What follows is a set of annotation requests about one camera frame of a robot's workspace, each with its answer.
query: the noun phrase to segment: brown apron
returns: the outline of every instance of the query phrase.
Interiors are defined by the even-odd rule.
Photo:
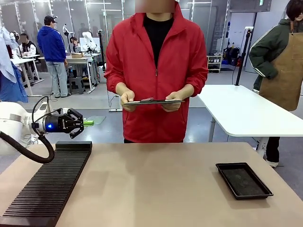
[[[293,22],[291,30],[287,47],[271,62],[278,75],[273,79],[263,78],[259,93],[288,111],[297,109],[303,81],[303,33],[293,33]]]

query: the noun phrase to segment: man's left hand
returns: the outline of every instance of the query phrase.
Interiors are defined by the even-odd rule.
[[[172,99],[183,100],[178,91],[174,91],[169,96],[166,97],[166,100],[172,100]],[[181,103],[162,104],[162,108],[166,112],[177,111],[180,108],[180,106],[181,106]]]

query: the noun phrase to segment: baseball cap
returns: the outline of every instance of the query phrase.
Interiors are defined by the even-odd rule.
[[[52,16],[46,16],[44,18],[44,25],[49,25],[51,22],[56,23],[55,19]]]

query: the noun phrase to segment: gray pants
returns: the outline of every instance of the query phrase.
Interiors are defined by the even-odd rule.
[[[67,74],[63,62],[46,62],[48,72],[53,77],[53,94],[55,97],[67,96]]]

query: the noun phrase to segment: green jacket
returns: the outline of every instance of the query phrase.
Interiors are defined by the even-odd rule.
[[[279,25],[265,33],[250,49],[250,61],[254,70],[259,74],[254,89],[259,90],[262,78],[272,79],[278,71],[271,64],[288,45],[290,19],[282,19]],[[294,22],[294,32],[303,32],[303,22]]]

